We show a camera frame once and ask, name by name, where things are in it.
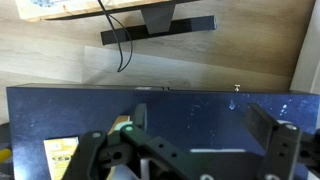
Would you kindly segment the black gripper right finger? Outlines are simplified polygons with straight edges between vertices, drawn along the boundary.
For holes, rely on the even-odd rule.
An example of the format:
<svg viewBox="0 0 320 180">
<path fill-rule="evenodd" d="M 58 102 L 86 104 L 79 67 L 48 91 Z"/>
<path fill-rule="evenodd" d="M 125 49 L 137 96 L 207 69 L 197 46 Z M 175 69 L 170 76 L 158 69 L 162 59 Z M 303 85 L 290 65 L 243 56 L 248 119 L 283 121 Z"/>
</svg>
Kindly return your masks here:
<svg viewBox="0 0 320 180">
<path fill-rule="evenodd" d="M 265 150 L 258 168 L 260 180 L 293 180 L 297 164 L 320 177 L 320 136 L 292 123 L 280 123 L 256 103 L 247 105 L 245 126 Z"/>
</svg>

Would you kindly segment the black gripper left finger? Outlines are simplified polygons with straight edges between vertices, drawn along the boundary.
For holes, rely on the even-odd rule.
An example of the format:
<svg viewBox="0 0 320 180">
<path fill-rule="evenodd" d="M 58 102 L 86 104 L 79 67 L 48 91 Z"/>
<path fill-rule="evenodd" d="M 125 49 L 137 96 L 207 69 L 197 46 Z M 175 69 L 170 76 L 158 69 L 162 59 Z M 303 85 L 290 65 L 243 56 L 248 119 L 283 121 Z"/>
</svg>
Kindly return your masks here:
<svg viewBox="0 0 320 180">
<path fill-rule="evenodd" d="M 143 124 L 147 106 L 136 106 L 133 120 L 114 129 L 85 133 L 62 180 L 107 180 L 116 166 L 124 165 L 137 178 L 147 180 L 186 179 L 181 152 L 160 137 L 151 137 Z"/>
</svg>

